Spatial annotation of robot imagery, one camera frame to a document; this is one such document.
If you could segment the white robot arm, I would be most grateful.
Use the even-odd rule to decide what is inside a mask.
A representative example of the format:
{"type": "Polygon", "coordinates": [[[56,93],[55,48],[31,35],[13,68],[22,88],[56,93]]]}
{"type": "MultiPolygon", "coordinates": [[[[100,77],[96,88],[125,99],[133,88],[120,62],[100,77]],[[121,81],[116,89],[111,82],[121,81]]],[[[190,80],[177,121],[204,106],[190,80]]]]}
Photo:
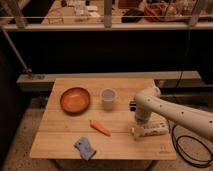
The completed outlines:
{"type": "Polygon", "coordinates": [[[168,102],[160,96],[156,86],[135,94],[137,122],[147,123],[154,112],[213,142],[213,113],[168,102]]]}

